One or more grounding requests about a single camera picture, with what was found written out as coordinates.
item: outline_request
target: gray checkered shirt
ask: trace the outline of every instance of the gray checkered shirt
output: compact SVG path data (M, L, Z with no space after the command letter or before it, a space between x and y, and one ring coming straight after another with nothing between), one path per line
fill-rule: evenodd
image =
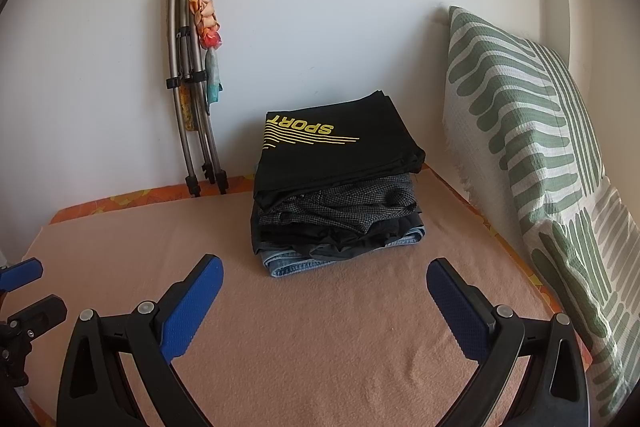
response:
M417 203L410 174L292 196L260 215L260 225L309 223L365 234L373 223L408 216Z

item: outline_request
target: folded jeans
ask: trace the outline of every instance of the folded jeans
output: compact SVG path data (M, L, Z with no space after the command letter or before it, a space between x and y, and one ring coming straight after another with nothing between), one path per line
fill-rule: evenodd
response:
M408 230L400 239L396 239L384 247L372 248L369 251L400 247L401 245L414 245L424 237L424 234L424 226L414 227ZM269 245L268 243L263 243L261 247L256 253L260 254L262 264L264 264L264 267L272 277L284 277L337 262L308 257L290 248Z

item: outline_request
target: mattress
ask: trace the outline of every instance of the mattress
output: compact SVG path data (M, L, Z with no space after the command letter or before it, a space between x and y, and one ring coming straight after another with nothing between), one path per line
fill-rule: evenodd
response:
M464 359L426 289L430 261L446 257L493 304L522 317L548 319L559 308L435 172L426 168L414 182L423 241L280 280L252 253L250 178L235 178L236 193L220 197L187 199L176 188L164 198L172 201L162 201L165 187L61 211L27 254L42 261L44 276L2 307L6 317L55 293L68 308L66 322L33 343L28 394L54 417L66 345L82 309L129 313L159 299L208 252L222 259L225 282L174 367L213 425L436 425L476 363ZM123 357L147 422L162 425ZM487 425L500 425L524 363Z

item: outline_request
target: metal tripod legs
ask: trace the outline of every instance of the metal tripod legs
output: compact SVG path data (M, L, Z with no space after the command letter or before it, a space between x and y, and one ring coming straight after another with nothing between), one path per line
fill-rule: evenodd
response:
M220 166L213 130L206 101L207 73L202 64L198 33L193 15L188 7L189 0L167 0L167 41L169 45L169 74L167 89L174 95L175 115L182 144L184 161L187 165L185 181L189 192L198 197L200 186L193 170L193 161L187 141L187 133L180 104L180 86L188 86L191 93L191 112L198 131L204 164L202 170L211 184L218 182L220 194L228 188L226 172Z

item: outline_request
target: screw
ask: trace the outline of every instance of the screw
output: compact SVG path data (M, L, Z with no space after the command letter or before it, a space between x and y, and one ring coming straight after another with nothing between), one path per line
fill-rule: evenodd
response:
M556 321L558 321L563 326L568 326L570 322L569 316L565 315L564 313L559 313L558 315L556 315Z
M88 320L91 320L91 317L94 316L94 311L93 310L83 310L80 313L80 320L82 322L87 322Z
M509 308L506 304L501 304L495 309L495 311L497 312L498 315L500 315L500 317L503 317L505 319L513 317L513 310Z
M155 305L151 301L144 301L138 305L138 313L146 315L154 310Z

